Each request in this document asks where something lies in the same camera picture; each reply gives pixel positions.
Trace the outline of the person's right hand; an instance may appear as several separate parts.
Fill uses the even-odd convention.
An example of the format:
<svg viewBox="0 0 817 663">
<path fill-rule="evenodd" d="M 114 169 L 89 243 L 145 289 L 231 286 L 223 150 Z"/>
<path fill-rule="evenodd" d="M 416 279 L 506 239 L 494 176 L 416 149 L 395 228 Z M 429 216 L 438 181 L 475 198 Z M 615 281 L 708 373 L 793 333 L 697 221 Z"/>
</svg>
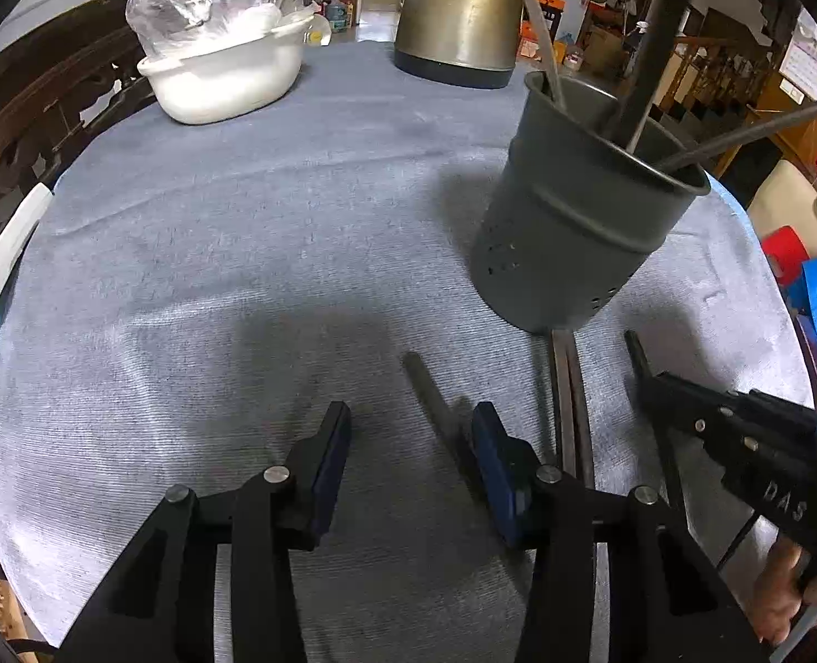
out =
<svg viewBox="0 0 817 663">
<path fill-rule="evenodd" d="M 802 606 L 817 606 L 817 577 L 798 589 L 803 548 L 779 534 L 768 551 L 765 566 L 753 584 L 746 614 L 761 642 L 777 646 L 791 633 L 792 618 Z"/>
</svg>

